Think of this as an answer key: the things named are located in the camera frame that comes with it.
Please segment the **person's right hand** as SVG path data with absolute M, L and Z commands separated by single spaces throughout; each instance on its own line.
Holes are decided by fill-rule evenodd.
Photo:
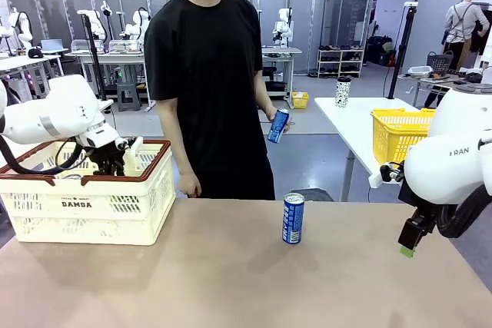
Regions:
M 178 189 L 190 198 L 201 196 L 201 184 L 193 172 L 182 173 L 179 175 Z

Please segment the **person's left hand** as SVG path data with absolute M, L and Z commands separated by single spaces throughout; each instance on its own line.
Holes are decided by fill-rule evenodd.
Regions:
M 288 113 L 288 110 L 276 108 L 274 106 L 270 107 L 265 114 L 266 114 L 266 117 L 268 118 L 268 120 L 271 124 L 274 123 L 274 119 L 275 119 L 277 113 Z M 288 116 L 286 123 L 284 125 L 283 133 L 284 134 L 287 133 L 290 130 L 290 128 L 291 128 L 291 116 Z

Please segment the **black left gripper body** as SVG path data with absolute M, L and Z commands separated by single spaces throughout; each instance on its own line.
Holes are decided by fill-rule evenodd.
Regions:
M 95 148 L 90 153 L 90 161 L 96 163 L 105 162 L 108 165 L 108 170 L 113 170 L 113 162 L 120 161 L 125 165 L 124 155 L 128 148 L 128 142 L 122 141 L 116 143 L 115 141 L 106 144 L 102 147 Z

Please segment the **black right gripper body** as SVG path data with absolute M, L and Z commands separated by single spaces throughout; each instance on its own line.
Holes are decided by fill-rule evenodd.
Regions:
M 411 217 L 407 218 L 405 223 L 409 224 L 416 221 L 417 224 L 423 223 L 426 225 L 437 222 L 436 206 L 431 202 L 416 195 L 408 185 L 406 180 L 402 180 L 398 199 L 415 208 Z

